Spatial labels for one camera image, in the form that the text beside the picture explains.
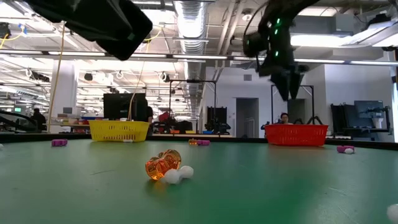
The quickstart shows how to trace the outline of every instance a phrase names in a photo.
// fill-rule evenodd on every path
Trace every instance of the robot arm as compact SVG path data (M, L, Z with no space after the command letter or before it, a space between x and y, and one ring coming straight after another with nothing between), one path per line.
M260 77L271 76L283 100L297 96L302 73L308 67L294 62L293 48L290 44L290 26L297 14L319 0L270 0L259 23L258 31L244 36L243 52L248 57L258 57L266 50L262 65L257 60Z

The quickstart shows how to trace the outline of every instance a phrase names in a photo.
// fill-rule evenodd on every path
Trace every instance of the purple toy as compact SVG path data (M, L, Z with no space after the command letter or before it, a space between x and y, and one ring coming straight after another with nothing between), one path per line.
M208 146L208 145L210 145L210 141L209 140L198 140L197 144L198 144L198 146Z
M66 146L68 144L67 139L54 139L51 142L51 146L57 147L57 146Z
M354 146L337 146L337 151L339 153L344 153L346 149L352 149L353 151L355 151Z

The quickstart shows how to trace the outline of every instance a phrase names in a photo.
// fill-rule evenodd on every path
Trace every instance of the man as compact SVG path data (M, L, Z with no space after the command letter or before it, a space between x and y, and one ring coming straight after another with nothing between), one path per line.
M40 113L40 110L38 108L34 109L33 116L31 116L30 118L36 121L39 130L41 131L47 130L45 126L45 117Z
M292 123L289 123L289 115L287 114L287 113L282 113L281 115L280 115L280 119L281 119L281 124L292 124Z
M154 119L154 110L150 106L148 106L147 107L147 122L150 123L148 133L147 133L148 136L151 136L154 133L154 129L152 127L153 119Z

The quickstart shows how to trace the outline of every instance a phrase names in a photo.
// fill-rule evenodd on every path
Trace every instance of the orange plastic object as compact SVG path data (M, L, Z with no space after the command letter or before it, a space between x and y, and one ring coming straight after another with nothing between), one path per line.
M145 170L149 177L159 180L169 169L178 169L181 164L181 156L176 150L168 149L152 157L146 164Z
M198 140L189 139L189 140L188 140L188 143L189 143L190 145L197 145L197 144L198 144Z
M272 124L266 126L268 143L279 146L323 146L327 125Z

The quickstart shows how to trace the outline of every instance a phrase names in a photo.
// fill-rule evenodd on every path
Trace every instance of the green table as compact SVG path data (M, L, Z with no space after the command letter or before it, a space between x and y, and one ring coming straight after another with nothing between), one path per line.
M181 153L193 179L166 185L144 164ZM69 141L5 144L0 223L389 223L398 152L256 143Z

